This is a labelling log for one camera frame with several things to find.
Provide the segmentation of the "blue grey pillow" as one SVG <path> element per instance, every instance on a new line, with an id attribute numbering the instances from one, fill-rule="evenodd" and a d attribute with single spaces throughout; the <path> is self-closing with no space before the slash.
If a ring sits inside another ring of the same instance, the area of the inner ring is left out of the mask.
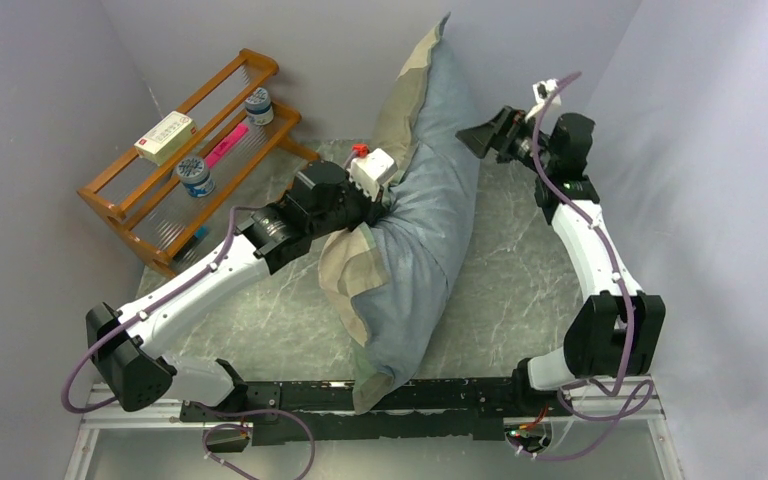
<path id="1" fill-rule="evenodd" d="M 446 39 L 430 51 L 425 93 L 410 125 L 409 164 L 389 214 L 371 234 L 389 281 L 352 300 L 370 328 L 355 350 L 357 401 L 372 404 L 419 370 L 464 264 L 473 231 L 479 162 L 457 139 L 477 110 Z"/>

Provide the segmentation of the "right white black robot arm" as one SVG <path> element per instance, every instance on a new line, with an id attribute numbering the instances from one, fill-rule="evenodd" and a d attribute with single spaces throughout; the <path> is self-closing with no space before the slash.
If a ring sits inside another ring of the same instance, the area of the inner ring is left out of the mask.
<path id="1" fill-rule="evenodd" d="M 561 239 L 582 292 L 583 305 L 561 347 L 526 359 L 524 376 L 509 392 L 513 408 L 532 415 L 548 391 L 594 376 L 649 372 L 666 315 L 625 267 L 603 222 L 596 189 L 585 173 L 595 123 L 578 114 L 561 115 L 551 134 L 538 132 L 522 110 L 502 108 L 491 120 L 457 132 L 478 158 L 495 151 L 499 163 L 516 161 L 537 173 L 534 198 Z"/>

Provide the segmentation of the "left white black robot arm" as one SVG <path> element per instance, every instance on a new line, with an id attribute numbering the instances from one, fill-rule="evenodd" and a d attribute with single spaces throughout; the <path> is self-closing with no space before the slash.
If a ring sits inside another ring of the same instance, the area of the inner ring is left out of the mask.
<path id="1" fill-rule="evenodd" d="M 237 418 L 248 386 L 230 363 L 176 356 L 170 345 L 229 295 L 308 254 L 314 240 L 378 220 L 397 171 L 381 149 L 348 167 L 312 162 L 277 201 L 244 220 L 232 212 L 224 240 L 157 290 L 118 309 L 93 307 L 86 359 L 113 401 L 134 412 L 170 398 L 206 405 L 221 420 Z"/>

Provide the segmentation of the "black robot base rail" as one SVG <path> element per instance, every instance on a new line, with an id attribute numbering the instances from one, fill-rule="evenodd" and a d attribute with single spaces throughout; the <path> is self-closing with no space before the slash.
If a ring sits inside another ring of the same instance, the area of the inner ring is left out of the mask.
<path id="1" fill-rule="evenodd" d="M 186 403 L 187 424 L 243 421 L 255 446 L 304 441 L 467 436 L 500 441 L 514 427 L 566 416 L 555 392 L 518 377 L 412 380 L 358 414 L 351 381 L 251 382 L 245 392 L 205 410 Z"/>

